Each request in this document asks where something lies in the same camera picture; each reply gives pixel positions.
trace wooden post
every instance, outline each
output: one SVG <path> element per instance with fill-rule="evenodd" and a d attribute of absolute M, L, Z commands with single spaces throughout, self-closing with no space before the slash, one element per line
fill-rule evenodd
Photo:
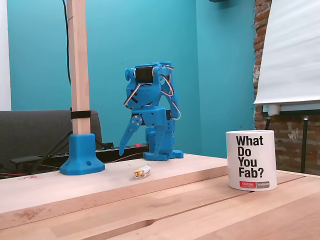
<path fill-rule="evenodd" d="M 67 0 L 72 111 L 90 110 L 85 0 Z M 90 134 L 90 118 L 72 120 L 74 135 Z"/>

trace brick wall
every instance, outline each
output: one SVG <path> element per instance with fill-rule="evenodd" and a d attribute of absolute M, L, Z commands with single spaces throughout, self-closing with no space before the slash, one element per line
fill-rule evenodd
<path fill-rule="evenodd" d="M 254 40 L 255 65 L 253 70 L 254 95 L 257 94 L 260 64 L 264 50 L 264 40 L 272 0 L 255 0 Z M 262 117 L 261 106 L 255 107 L 254 122 L 256 129 L 264 129 L 266 118 Z M 270 130 L 275 133 L 277 169 L 300 172 L 303 136 L 302 116 L 274 116 Z M 307 132 L 305 173 L 320 175 L 320 117 L 310 116 Z"/>

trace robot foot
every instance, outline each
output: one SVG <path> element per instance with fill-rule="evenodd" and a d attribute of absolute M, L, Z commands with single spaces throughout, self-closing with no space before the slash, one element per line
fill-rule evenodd
<path fill-rule="evenodd" d="M 155 155 L 152 152 L 144 152 L 143 158 L 149 161 L 166 161 L 168 159 L 183 159 L 184 153 L 180 150 L 173 150 L 172 153 Z"/>

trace blue base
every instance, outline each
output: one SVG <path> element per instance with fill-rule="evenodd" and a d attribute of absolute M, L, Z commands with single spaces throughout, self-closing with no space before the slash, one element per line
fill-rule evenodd
<path fill-rule="evenodd" d="M 183 159 L 184 153 L 180 150 L 173 150 L 169 155 L 167 154 L 155 155 L 152 152 L 144 152 L 143 158 L 149 161 L 166 161 L 168 159 Z"/>
<path fill-rule="evenodd" d="M 69 136 L 69 158 L 60 167 L 60 173 L 83 175 L 98 173 L 105 168 L 105 164 L 96 157 L 96 137 L 94 134 Z"/>

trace blue robot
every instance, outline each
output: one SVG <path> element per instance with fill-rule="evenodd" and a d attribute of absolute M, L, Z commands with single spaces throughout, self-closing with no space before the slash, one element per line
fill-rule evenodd
<path fill-rule="evenodd" d="M 123 105 L 131 110 L 132 118 L 120 142 L 120 155 L 124 153 L 134 132 L 146 125 L 145 140 L 149 152 L 143 153 L 143 158 L 166 161 L 184 157 L 182 151 L 173 150 L 176 120 L 181 117 L 172 77 L 173 69 L 172 63 L 168 61 L 138 65 L 125 70 L 125 79 L 130 83 L 126 87 L 127 99 Z M 170 110 L 159 106 L 162 96 L 168 100 Z"/>

